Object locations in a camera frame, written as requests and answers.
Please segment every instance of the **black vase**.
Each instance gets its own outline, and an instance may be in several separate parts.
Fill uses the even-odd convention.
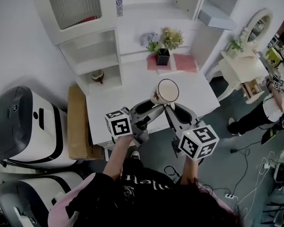
[[[160,49],[160,53],[157,52],[156,54],[156,62],[157,66],[167,66],[169,63],[169,51],[165,49]]]

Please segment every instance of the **american flag sticker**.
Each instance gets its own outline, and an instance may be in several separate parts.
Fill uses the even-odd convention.
[[[117,17],[123,16],[122,0],[115,0],[115,4],[117,6]]]

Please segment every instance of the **person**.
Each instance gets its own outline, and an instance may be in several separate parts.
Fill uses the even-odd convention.
[[[228,131],[231,134],[241,136],[258,126],[275,123],[281,118],[284,114],[284,87],[279,91],[272,83],[268,83],[267,87],[270,94],[254,110],[238,121],[228,119]]]
[[[186,157],[183,175],[174,183],[165,174],[144,168],[137,151],[124,160],[132,139],[119,137],[103,173],[91,174],[57,201],[49,213],[49,227],[118,222],[242,226],[238,215],[197,182],[197,161]]]

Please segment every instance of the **open drawer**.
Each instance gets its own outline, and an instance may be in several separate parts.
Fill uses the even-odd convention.
[[[252,80],[250,82],[241,83],[241,87],[247,97],[246,103],[252,104],[257,101],[259,97],[264,93],[261,87],[257,83],[257,80]]]

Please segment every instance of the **qr code marker cube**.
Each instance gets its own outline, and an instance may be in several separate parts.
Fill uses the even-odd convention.
[[[219,137],[210,125],[184,131],[179,149],[192,160],[210,156],[219,142]]]
[[[114,138],[133,133],[129,116],[120,110],[105,114],[105,121]]]

